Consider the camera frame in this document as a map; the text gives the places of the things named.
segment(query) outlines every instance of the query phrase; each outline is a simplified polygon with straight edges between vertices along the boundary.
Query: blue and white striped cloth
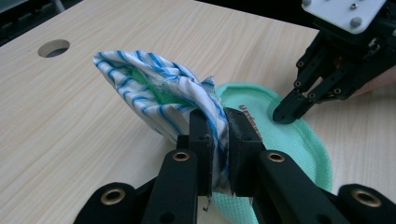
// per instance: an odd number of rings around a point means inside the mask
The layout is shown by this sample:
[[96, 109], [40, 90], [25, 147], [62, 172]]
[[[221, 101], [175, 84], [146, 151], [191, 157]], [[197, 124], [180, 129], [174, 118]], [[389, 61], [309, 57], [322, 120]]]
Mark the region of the blue and white striped cloth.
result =
[[93, 62], [136, 115], [173, 143], [189, 134], [190, 112], [200, 109], [215, 144], [212, 189], [229, 190], [228, 121], [213, 77], [200, 82], [188, 68], [142, 50], [99, 52]]

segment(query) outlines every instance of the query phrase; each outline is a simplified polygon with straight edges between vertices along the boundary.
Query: folded cloth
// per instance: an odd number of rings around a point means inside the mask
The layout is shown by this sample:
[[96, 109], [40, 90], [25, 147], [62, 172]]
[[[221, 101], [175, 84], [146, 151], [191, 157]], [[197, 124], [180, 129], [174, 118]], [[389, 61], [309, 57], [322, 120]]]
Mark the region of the folded cloth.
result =
[[[332, 167], [326, 148], [303, 119], [282, 125], [272, 114], [282, 98], [274, 91], [248, 82], [225, 83], [216, 87], [223, 107], [245, 113], [266, 148], [290, 155], [320, 188], [332, 188]], [[248, 198], [213, 193], [213, 204], [235, 224], [258, 223]]]
[[93, 63], [136, 115], [171, 142], [189, 134], [190, 112], [200, 109], [215, 146], [212, 190], [230, 190], [228, 121], [214, 94], [213, 77], [199, 82], [188, 68], [143, 50], [99, 52]]
[[268, 149], [288, 153], [315, 184], [331, 188], [325, 147], [303, 119], [288, 125], [272, 122], [281, 97], [270, 89], [254, 83], [215, 88], [213, 77], [200, 82], [188, 68], [141, 50], [99, 52], [93, 62], [136, 115], [174, 143], [178, 135], [189, 134], [192, 110], [205, 114], [216, 146], [212, 202], [232, 223], [257, 223], [257, 218], [248, 198], [228, 194], [228, 122], [223, 107], [244, 112]]

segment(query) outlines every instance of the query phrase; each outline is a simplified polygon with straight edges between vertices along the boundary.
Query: green cloth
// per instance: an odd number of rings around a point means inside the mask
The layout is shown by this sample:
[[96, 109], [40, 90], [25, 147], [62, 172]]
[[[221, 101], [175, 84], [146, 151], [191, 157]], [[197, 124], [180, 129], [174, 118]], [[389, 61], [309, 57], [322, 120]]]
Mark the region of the green cloth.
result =
[[[255, 83], [226, 83], [216, 88], [223, 107], [238, 109], [253, 117], [266, 148], [290, 155], [320, 188], [332, 187], [332, 167], [326, 148], [303, 119], [292, 124], [272, 121], [282, 98]], [[212, 202], [232, 223], [258, 223], [248, 198], [213, 193]]]

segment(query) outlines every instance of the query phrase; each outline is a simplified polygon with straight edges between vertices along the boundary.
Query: wooden table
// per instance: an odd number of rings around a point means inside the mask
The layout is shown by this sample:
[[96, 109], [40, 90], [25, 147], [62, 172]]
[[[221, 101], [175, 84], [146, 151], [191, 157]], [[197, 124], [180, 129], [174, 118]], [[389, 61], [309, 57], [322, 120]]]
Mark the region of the wooden table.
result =
[[[255, 82], [285, 96], [317, 32], [188, 0], [84, 0], [4, 45], [1, 223], [72, 223], [95, 190], [141, 186], [174, 148], [107, 83], [92, 63], [96, 52], [151, 51], [217, 85]], [[70, 43], [65, 53], [38, 55], [57, 39]], [[395, 111], [396, 89], [386, 87], [305, 114], [329, 151], [333, 193], [360, 183], [396, 202]], [[199, 209], [198, 222], [227, 223], [215, 208]]]

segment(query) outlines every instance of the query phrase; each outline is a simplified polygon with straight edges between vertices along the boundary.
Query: white metal plate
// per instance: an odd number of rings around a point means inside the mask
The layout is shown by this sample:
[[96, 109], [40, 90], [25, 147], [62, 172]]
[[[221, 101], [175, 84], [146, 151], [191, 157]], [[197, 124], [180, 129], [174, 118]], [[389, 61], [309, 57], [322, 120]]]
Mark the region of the white metal plate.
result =
[[365, 31], [386, 0], [303, 0], [303, 9], [354, 35]]

